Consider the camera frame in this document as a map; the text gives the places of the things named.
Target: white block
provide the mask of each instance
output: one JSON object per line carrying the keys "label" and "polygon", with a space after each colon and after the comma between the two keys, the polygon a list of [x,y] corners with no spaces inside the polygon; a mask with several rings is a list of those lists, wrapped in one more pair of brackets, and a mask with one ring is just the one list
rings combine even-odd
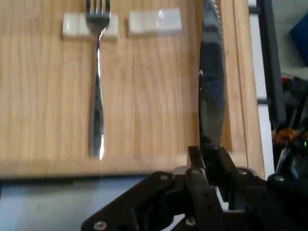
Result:
{"label": "white block", "polygon": [[179,34],[182,32],[180,10],[131,11],[128,26],[130,36]]}
{"label": "white block", "polygon": [[[88,29],[86,16],[84,13],[65,13],[63,17],[62,34],[65,39],[87,39],[94,36]],[[111,14],[109,26],[102,38],[119,38],[117,14]]]}

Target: knife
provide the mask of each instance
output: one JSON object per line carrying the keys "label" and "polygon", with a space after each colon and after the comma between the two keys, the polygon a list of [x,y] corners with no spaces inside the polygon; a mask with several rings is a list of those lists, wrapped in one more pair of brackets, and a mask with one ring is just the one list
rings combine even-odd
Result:
{"label": "knife", "polygon": [[225,57],[219,11],[215,0],[203,0],[199,64],[200,147],[220,146],[225,115]]}

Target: wood grain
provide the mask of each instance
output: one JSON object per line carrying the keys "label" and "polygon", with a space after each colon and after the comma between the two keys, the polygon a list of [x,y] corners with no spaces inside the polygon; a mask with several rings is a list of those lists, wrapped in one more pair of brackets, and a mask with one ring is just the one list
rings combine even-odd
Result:
{"label": "wood grain", "polygon": [[248,167],[264,177],[247,0],[235,0],[235,25]]}
{"label": "wood grain", "polygon": [[[186,164],[187,147],[198,145],[200,2],[111,1],[119,16],[120,40],[101,44],[106,147],[99,161],[88,152],[94,44],[61,36],[64,12],[83,12],[84,1],[4,1],[0,177],[134,174]],[[171,7],[180,8],[181,35],[128,38],[130,10]],[[240,86],[238,69],[230,61],[235,28],[226,29],[230,15],[227,6],[221,10],[226,69],[232,76],[227,79],[222,145],[237,164],[246,166],[242,102],[239,91],[233,92],[233,84],[238,90]]]}

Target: metal frame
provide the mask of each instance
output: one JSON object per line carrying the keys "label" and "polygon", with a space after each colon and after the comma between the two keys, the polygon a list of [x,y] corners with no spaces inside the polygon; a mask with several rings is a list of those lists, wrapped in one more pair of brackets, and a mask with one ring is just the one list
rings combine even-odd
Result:
{"label": "metal frame", "polygon": [[272,2],[271,0],[257,0],[257,6],[249,7],[249,12],[257,14],[259,18],[267,91],[267,99],[260,99],[258,103],[269,105],[269,118],[272,123],[284,123],[286,111]]}

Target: fork handle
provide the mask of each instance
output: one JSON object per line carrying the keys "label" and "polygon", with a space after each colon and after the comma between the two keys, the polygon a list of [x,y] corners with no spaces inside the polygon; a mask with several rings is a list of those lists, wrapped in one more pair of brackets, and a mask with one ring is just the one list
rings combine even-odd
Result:
{"label": "fork handle", "polygon": [[96,38],[95,77],[90,115],[89,150],[92,157],[102,159],[104,153],[104,117],[100,73],[100,36]]}

